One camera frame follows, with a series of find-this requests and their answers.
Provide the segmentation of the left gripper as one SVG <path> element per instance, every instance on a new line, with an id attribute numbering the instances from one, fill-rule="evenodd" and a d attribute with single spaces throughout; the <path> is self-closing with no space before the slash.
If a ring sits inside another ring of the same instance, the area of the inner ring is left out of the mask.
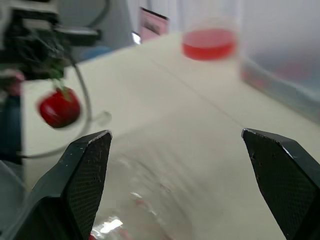
<path id="1" fill-rule="evenodd" d="M 17 69 L 29 81 L 62 79 L 74 63 L 72 48 L 102 38 L 96 28 L 62 25 L 53 12 L 11 11 L 0 22 L 0 67 Z"/>

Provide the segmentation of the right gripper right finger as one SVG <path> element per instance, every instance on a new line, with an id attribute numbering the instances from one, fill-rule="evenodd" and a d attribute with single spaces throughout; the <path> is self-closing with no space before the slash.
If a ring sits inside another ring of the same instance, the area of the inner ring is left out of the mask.
<path id="1" fill-rule="evenodd" d="M 295 140 L 244 128 L 255 179 L 287 240 L 320 238 L 320 164 Z"/>

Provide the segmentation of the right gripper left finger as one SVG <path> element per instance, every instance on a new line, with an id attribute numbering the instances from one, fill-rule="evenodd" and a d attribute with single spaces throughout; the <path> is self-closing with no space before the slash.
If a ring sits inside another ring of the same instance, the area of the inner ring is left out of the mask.
<path id="1" fill-rule="evenodd" d="M 69 144 L 35 184 L 13 223 L 15 240 L 87 240 L 99 209 L 112 141 L 109 130 Z"/>

